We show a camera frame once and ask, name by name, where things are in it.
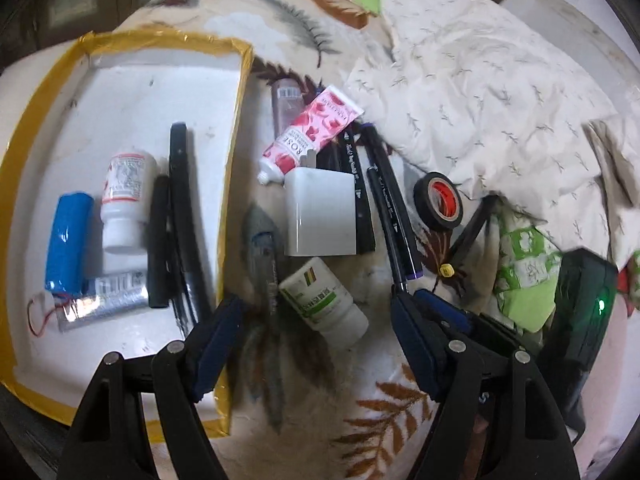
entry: yellow cap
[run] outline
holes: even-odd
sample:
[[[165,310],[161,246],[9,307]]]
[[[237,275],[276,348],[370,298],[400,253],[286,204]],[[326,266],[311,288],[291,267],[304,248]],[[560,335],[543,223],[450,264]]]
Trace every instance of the yellow cap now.
[[[453,276],[456,273],[455,270],[453,270],[453,267],[451,266],[451,264],[442,264],[440,266],[440,275],[443,278],[450,278],[451,276]]]

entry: tape roll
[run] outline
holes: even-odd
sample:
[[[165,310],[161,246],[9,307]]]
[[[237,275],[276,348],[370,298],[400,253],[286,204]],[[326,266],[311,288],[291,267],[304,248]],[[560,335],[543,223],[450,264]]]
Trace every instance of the tape roll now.
[[[450,231],[462,222],[458,190],[452,181],[436,171],[415,183],[414,203],[420,220],[434,231]]]

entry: white tray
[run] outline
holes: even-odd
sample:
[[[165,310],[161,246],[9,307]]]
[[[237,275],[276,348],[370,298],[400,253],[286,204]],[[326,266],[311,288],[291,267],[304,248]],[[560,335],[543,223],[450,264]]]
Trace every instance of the white tray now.
[[[146,267],[146,256],[103,257],[100,195],[119,149],[144,149],[162,166],[176,121],[193,132],[200,257],[212,300],[222,293],[230,154],[251,61],[250,47],[237,40],[177,32],[91,34],[71,46],[36,90],[0,168],[0,380],[34,409],[69,424],[104,354],[154,354],[182,338],[170,308],[66,333],[52,317],[41,338],[31,335],[26,318],[27,302],[43,289],[51,223],[63,193],[80,190],[95,198],[86,277]],[[157,419],[153,397],[143,400],[146,420]],[[198,405],[202,420],[218,420],[205,423],[210,436],[228,429],[228,421],[219,421],[228,415],[228,399],[222,404],[211,395]],[[157,423],[149,429],[159,440]]]

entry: pink tube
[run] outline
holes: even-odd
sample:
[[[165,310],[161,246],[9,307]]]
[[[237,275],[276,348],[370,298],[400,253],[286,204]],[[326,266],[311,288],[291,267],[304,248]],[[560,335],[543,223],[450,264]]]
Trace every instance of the pink tube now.
[[[334,86],[328,86],[307,106],[262,154],[258,181],[282,184],[284,176],[300,165],[308,150],[318,153],[348,124],[362,114],[356,103]]]

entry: bottle cap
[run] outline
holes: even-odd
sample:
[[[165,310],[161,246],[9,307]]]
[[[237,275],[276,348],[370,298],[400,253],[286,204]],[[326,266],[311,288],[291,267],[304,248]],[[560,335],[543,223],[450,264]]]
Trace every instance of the bottle cap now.
[[[260,182],[260,184],[266,186],[270,181],[271,179],[269,178],[269,175],[266,171],[262,170],[260,173],[258,173],[258,182]]]
[[[340,321],[321,330],[329,346],[345,349],[353,346],[369,328],[369,320],[356,304],[352,304]]]
[[[140,254],[144,252],[142,237],[144,224],[129,218],[108,220],[102,229],[102,248],[111,254]]]

